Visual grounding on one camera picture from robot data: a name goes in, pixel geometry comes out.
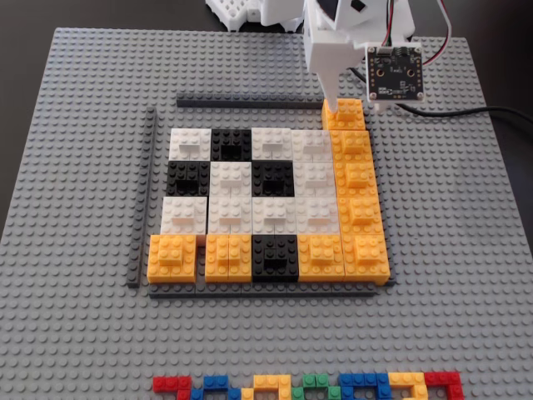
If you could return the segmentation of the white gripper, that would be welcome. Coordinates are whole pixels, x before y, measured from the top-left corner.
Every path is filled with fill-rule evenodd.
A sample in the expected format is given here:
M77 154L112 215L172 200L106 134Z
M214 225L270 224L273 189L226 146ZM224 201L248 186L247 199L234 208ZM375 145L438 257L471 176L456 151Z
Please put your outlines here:
M415 32L407 1L306 1L304 49L308 71L316 74L329 110L338 109L339 76L363 59L363 43L390 38L403 42ZM372 104L375 113L383 104Z

